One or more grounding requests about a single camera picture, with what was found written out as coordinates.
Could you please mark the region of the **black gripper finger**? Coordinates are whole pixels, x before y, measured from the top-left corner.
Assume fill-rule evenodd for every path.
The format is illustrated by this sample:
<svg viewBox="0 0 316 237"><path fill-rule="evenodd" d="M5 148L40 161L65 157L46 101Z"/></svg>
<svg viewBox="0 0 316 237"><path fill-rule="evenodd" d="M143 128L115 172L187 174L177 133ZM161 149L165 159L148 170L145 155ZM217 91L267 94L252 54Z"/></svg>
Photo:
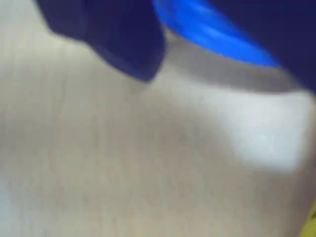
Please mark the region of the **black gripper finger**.
<svg viewBox="0 0 316 237"><path fill-rule="evenodd" d="M108 64L151 81L165 54L165 39L151 0L38 0L48 27L88 44Z"/></svg>
<svg viewBox="0 0 316 237"><path fill-rule="evenodd" d="M210 2L264 47L301 85L316 91L314 0L212 0Z"/></svg>

